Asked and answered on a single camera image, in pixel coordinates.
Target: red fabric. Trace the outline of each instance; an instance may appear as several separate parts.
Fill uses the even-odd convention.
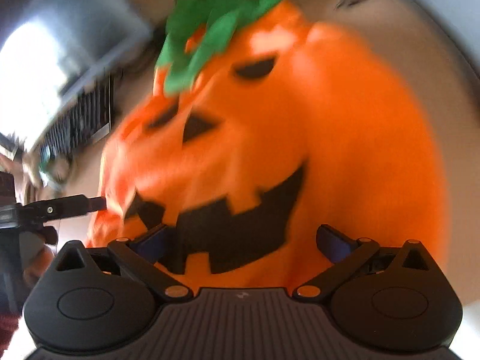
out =
[[[11,338],[18,329],[18,315],[0,315],[0,357],[8,349]]]

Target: pumpkin costume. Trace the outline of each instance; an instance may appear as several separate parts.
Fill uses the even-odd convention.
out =
[[[153,94],[105,147],[108,209],[87,246],[175,226],[157,265],[193,290],[292,290],[330,266],[315,243],[324,223],[382,246],[420,239],[442,263],[439,156],[403,81],[361,39],[286,0],[242,15],[223,48],[202,43],[208,21],[167,39],[177,59],[162,52]]]

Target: bright light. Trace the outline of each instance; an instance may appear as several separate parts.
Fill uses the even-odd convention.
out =
[[[26,139],[28,149],[54,117],[67,76],[61,50],[40,23],[19,27],[0,51],[0,132]]]

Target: ribbed black surface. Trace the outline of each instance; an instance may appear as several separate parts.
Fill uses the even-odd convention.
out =
[[[282,289],[204,289],[171,304],[137,341],[110,353],[64,356],[38,349],[28,360],[458,360],[446,348],[387,355],[360,347],[330,324],[321,307],[297,303]]]
[[[78,95],[77,103],[59,116],[45,134],[40,146],[42,160],[51,155],[70,156],[95,139],[99,131],[107,129],[103,136],[110,132],[113,96],[111,76],[97,83],[92,91]]]

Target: black eye cutout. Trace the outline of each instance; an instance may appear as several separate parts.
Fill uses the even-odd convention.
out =
[[[195,139],[199,135],[206,133],[217,127],[217,123],[206,120],[194,111],[190,113],[183,129],[183,143]]]
[[[179,98],[162,115],[148,125],[148,128],[161,128],[165,126],[179,111]]]
[[[235,74],[245,80],[259,80],[270,74],[277,57],[272,56],[260,61],[234,67]]]

